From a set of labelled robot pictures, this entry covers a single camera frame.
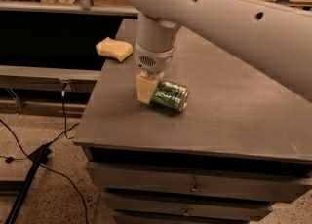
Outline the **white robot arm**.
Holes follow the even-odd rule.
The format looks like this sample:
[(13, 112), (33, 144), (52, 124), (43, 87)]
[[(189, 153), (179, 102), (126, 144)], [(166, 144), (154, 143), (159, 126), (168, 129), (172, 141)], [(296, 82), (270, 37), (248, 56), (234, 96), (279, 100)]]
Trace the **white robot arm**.
[(307, 100), (312, 14), (259, 0), (129, 0), (138, 10), (135, 61), (159, 75), (186, 27)]

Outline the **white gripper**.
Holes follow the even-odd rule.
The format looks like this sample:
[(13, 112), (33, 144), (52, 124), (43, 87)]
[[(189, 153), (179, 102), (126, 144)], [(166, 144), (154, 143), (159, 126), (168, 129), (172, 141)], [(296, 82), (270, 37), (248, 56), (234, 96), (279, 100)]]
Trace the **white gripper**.
[[(164, 72), (170, 65), (174, 47), (167, 51), (155, 52), (143, 47), (139, 41), (135, 43), (135, 63), (136, 65), (149, 73), (160, 74)], [(154, 77), (146, 77), (138, 74), (136, 76), (137, 99), (145, 104), (149, 104), (159, 80)]]

